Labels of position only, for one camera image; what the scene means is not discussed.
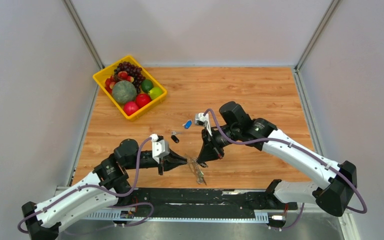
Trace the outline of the silver keyring bunch with keys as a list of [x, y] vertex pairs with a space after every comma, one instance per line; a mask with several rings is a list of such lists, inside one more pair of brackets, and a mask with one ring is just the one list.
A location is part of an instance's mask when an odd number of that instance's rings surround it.
[[187, 166], [192, 174], [195, 176], [196, 182], [199, 185], [204, 184], [207, 186], [205, 175], [201, 170], [201, 165], [198, 163], [198, 158], [189, 154], [185, 155]]

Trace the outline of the silver key with blue tag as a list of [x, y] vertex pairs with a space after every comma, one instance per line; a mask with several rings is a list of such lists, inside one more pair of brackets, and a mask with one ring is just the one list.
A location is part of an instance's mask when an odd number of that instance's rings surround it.
[[189, 119], [186, 123], [183, 124], [184, 129], [189, 129], [192, 126], [192, 120]]

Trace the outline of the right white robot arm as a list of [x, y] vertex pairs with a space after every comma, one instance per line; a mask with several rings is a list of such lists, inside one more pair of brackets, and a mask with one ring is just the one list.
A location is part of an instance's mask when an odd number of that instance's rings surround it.
[[313, 152], [286, 135], [275, 124], [264, 118], [251, 118], [242, 106], [234, 101], [219, 109], [224, 125], [217, 121], [212, 109], [197, 113], [194, 124], [202, 126], [202, 148], [197, 163], [222, 159], [228, 145], [244, 145], [271, 154], [310, 178], [308, 182], [273, 180], [266, 188], [266, 204], [278, 209], [283, 204], [315, 204], [326, 213], [341, 217], [352, 210], [353, 196], [359, 200], [357, 167], [350, 161], [339, 163]]

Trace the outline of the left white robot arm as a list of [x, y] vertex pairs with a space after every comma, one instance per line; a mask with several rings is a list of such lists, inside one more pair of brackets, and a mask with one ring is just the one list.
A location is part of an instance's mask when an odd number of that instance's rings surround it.
[[163, 136], [152, 134], [141, 144], [125, 139], [78, 183], [51, 199], [25, 203], [17, 229], [32, 240], [55, 240], [69, 226], [98, 210], [139, 206], [132, 203], [137, 182], [129, 184], [128, 170], [134, 170], [138, 180], [140, 169], [157, 168], [162, 175], [187, 162], [169, 148]]

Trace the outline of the red apple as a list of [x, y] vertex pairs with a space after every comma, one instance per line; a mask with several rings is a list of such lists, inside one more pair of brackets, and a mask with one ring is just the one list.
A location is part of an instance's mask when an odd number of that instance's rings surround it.
[[135, 98], [135, 103], [139, 108], [143, 108], [152, 101], [152, 98], [146, 93], [140, 93]]
[[129, 101], [123, 106], [123, 111], [127, 116], [131, 116], [136, 113], [140, 107], [137, 105], [135, 101]]

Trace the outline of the dark green lime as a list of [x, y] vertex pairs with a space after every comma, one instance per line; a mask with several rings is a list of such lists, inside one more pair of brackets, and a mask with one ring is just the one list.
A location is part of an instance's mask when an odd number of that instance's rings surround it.
[[141, 89], [144, 93], [149, 93], [149, 91], [154, 88], [154, 84], [150, 79], [145, 79], [141, 82]]

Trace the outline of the green netted melon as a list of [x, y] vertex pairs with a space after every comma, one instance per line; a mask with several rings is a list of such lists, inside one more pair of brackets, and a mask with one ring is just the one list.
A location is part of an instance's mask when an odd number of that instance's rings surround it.
[[112, 88], [113, 99], [121, 105], [136, 99], [137, 90], [135, 86], [129, 81], [119, 81]]

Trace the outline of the red-yellow peach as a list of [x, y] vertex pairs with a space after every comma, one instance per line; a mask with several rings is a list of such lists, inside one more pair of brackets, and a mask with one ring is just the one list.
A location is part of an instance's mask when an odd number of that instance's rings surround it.
[[130, 83], [133, 83], [135, 78], [133, 76], [127, 76], [126, 80], [129, 81]]

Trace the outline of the dark purple grape bunch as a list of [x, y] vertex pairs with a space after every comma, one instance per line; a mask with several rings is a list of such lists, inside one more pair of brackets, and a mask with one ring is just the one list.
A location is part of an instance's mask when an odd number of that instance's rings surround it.
[[135, 86], [136, 91], [139, 94], [142, 90], [141, 83], [143, 80], [146, 79], [146, 77], [142, 74], [142, 68], [128, 61], [123, 61], [119, 63], [113, 73], [113, 78], [116, 82], [126, 81], [126, 79], [120, 79], [117, 77], [117, 73], [120, 71], [126, 71], [129, 76], [134, 77], [134, 82], [131, 83]]

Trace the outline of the yellow plastic fruit tray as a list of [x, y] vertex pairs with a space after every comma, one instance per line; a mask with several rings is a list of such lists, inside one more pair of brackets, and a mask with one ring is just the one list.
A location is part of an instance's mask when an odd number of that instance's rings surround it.
[[95, 73], [93, 79], [129, 121], [140, 118], [168, 95], [168, 91], [130, 55]]

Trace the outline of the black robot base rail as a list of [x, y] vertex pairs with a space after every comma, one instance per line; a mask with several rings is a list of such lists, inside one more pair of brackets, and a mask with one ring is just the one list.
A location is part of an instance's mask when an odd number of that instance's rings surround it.
[[256, 210], [297, 210], [297, 203], [281, 203], [264, 190], [213, 188], [137, 188], [117, 206], [134, 205], [135, 216], [179, 219], [251, 219]]

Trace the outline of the right aluminium frame post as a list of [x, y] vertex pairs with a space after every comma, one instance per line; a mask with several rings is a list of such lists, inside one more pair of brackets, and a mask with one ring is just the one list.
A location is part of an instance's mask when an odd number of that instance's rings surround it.
[[342, 3], [342, 0], [331, 0], [325, 13], [323, 14], [321, 20], [319, 21], [314, 33], [312, 34], [309, 42], [307, 43], [306, 47], [304, 48], [304, 51], [302, 52], [297, 64], [295, 65], [294, 69], [298, 73], [301, 68], [304, 66], [307, 58], [309, 57], [310, 53], [312, 52], [313, 48], [315, 47], [318, 39], [322, 35], [324, 29], [329, 24], [329, 21], [333, 17], [336, 9], [338, 6]]

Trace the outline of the aluminium frame post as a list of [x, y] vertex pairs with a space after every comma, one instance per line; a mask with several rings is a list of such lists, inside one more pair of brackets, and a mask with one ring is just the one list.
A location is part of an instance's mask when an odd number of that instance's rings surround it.
[[298, 73], [301, 68], [304, 66], [307, 58], [309, 57], [310, 53], [312, 52], [313, 48], [315, 47], [318, 39], [322, 35], [324, 29], [329, 24], [329, 21], [333, 17], [336, 9], [338, 6], [342, 3], [342, 0], [331, 0], [325, 13], [323, 14], [321, 20], [319, 21], [314, 33], [312, 34], [309, 42], [307, 43], [306, 47], [304, 48], [304, 51], [302, 52], [297, 64], [295, 65], [294, 69]]
[[98, 51], [96, 50], [92, 39], [90, 38], [77, 10], [72, 0], [62, 0], [68, 14], [70, 15], [74, 25], [76, 26], [78, 32], [80, 33], [80, 36], [82, 37], [89, 53], [91, 54], [93, 60], [95, 61], [96, 65], [99, 69], [105, 68], [105, 65], [100, 58]]

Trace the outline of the left aluminium frame post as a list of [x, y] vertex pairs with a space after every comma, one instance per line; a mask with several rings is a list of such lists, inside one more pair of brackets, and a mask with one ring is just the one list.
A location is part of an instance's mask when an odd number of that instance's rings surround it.
[[90, 38], [77, 10], [72, 0], [62, 0], [68, 14], [70, 15], [74, 25], [76, 26], [78, 32], [80, 33], [80, 36], [82, 37], [89, 53], [91, 54], [93, 60], [95, 61], [96, 65], [99, 69], [105, 68], [105, 65], [100, 58], [98, 51], [96, 50], [92, 39]]

